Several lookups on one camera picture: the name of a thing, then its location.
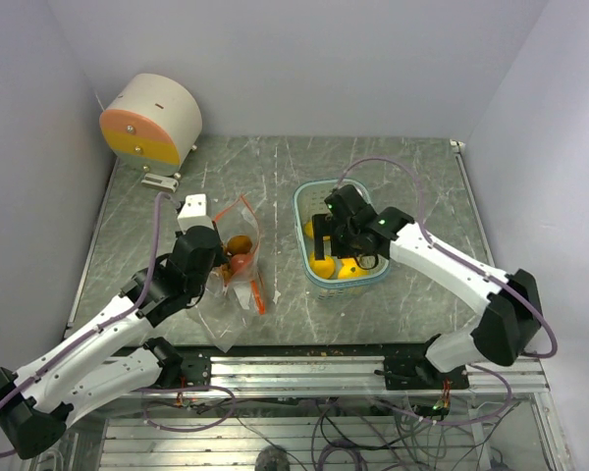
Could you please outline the blue green plastic basket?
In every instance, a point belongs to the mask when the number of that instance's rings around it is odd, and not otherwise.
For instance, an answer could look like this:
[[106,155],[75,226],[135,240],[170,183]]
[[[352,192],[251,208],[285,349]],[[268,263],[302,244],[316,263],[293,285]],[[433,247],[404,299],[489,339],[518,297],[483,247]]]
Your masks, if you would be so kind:
[[353,258],[333,256],[327,237],[324,239],[325,258],[314,258],[312,217],[329,212],[324,200],[335,183],[336,180],[303,183],[293,196],[294,229],[307,291],[313,299],[320,301],[343,300],[364,294],[389,272],[389,262],[383,258],[375,268],[363,270]]

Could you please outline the brown kiwi fruit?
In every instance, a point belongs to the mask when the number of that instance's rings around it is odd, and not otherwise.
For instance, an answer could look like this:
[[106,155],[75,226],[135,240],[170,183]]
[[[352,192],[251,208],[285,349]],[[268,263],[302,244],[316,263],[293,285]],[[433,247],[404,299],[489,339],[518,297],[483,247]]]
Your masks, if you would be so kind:
[[248,235],[235,235],[228,240],[226,247],[232,256],[246,255],[251,252],[253,242]]

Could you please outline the clear zip top bag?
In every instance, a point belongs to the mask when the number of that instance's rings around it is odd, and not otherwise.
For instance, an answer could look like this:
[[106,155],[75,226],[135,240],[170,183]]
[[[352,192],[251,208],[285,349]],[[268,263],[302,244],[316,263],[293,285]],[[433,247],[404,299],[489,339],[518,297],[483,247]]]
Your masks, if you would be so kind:
[[225,286],[218,273],[219,265],[210,273],[204,295],[198,304],[187,311],[206,336],[206,341],[223,352],[229,351],[250,328],[255,319],[267,311],[268,301],[259,269],[262,230],[252,206],[244,196],[223,209],[214,218],[229,263],[231,254],[226,244],[233,236],[247,235],[253,242],[253,259],[242,270],[233,274]]

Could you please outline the brown longan bunch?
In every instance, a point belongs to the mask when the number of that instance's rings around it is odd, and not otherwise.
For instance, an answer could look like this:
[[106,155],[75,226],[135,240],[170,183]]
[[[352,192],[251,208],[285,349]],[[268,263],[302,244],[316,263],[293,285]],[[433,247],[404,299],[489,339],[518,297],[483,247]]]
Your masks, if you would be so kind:
[[234,274],[234,271],[231,265],[229,263],[226,263],[218,268],[218,273],[223,281],[223,284],[226,286],[230,282]]

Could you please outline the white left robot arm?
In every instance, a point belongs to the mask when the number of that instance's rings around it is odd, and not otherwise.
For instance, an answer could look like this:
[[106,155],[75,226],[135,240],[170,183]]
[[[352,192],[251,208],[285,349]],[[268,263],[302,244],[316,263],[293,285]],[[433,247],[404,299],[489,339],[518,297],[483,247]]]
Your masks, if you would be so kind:
[[175,379],[181,358],[152,332],[200,300],[222,256],[213,225],[179,232],[171,252],[151,259],[70,337],[15,371],[0,367],[0,428],[13,454],[33,458],[92,410]]

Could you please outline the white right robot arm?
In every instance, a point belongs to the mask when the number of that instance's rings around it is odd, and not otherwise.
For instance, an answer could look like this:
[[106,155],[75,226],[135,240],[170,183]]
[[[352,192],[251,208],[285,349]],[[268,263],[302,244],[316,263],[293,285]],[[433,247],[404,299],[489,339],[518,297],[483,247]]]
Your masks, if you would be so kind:
[[477,322],[420,346],[403,372],[381,371],[387,382],[419,380],[437,386],[469,363],[490,361],[509,367],[540,330],[540,298],[535,278],[481,264],[431,236],[396,207],[377,212],[352,184],[325,198],[325,211],[312,216],[315,250],[354,259],[369,268],[380,259],[410,267],[452,292],[477,315]]

